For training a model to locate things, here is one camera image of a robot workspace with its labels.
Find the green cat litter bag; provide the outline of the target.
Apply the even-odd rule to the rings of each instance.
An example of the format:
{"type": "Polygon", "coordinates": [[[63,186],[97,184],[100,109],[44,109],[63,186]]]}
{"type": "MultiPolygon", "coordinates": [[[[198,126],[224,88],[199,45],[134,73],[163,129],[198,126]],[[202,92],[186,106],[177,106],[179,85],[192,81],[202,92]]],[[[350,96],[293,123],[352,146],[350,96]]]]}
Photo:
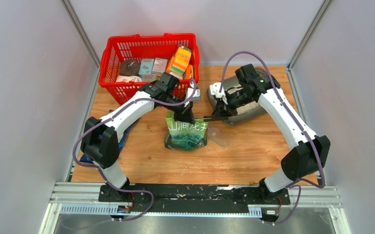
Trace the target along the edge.
{"type": "Polygon", "coordinates": [[[207,122],[203,119],[195,119],[195,123],[191,124],[175,121],[173,117],[174,112],[168,111],[166,116],[168,131],[164,139],[166,148],[191,151],[207,145],[207,122]]]}

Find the clear plastic scoop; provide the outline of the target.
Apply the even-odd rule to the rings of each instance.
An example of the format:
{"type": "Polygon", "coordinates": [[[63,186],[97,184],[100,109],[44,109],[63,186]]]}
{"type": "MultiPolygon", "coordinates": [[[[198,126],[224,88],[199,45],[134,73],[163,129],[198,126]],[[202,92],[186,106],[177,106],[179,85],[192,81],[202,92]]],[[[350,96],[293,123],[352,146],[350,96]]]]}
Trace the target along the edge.
{"type": "Polygon", "coordinates": [[[208,127],[207,137],[221,147],[228,147],[230,145],[229,137],[218,128],[208,127]]]}

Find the black bag clip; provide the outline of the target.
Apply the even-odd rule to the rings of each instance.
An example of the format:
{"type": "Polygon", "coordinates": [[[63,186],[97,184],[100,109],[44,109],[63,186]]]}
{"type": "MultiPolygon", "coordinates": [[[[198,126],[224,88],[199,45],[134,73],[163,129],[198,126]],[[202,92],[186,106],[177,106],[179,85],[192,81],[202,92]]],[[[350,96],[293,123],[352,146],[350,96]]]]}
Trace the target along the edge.
{"type": "Polygon", "coordinates": [[[229,117],[221,117],[221,116],[204,116],[204,122],[212,122],[212,121],[222,121],[227,120],[229,117]]]}

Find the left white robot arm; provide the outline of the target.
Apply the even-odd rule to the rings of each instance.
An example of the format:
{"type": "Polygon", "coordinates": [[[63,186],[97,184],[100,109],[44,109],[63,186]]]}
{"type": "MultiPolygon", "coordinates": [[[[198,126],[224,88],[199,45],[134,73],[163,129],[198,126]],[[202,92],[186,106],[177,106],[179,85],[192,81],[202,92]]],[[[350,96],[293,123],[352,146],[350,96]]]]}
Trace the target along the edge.
{"type": "Polygon", "coordinates": [[[180,80],[164,73],[159,80],[142,85],[127,102],[100,119],[91,117],[85,123],[84,133],[74,144],[74,149],[86,155],[99,170],[105,181],[112,187],[111,196],[118,202],[126,201],[130,189],[125,186],[128,178],[123,173],[118,157],[119,141],[124,131],[144,114],[163,106],[172,111],[176,121],[194,124],[192,99],[197,91],[196,82],[189,80],[190,94],[181,100],[172,93],[180,80]]]}

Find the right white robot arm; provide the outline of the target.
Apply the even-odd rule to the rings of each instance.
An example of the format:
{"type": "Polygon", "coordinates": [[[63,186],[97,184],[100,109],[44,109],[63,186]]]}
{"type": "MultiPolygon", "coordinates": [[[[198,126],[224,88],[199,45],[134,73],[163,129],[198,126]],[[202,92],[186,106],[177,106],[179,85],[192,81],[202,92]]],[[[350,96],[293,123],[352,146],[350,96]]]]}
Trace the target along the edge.
{"type": "Polygon", "coordinates": [[[225,120],[238,114],[237,109],[257,102],[274,120],[290,149],[280,168],[260,182],[259,198],[271,204],[278,192],[302,180],[306,175],[322,172],[330,149],[327,136],[319,136],[300,118],[286,99],[280,84],[271,76],[261,76],[252,64],[235,72],[240,89],[230,93],[222,82],[209,86],[216,104],[207,121],[225,120]]]}

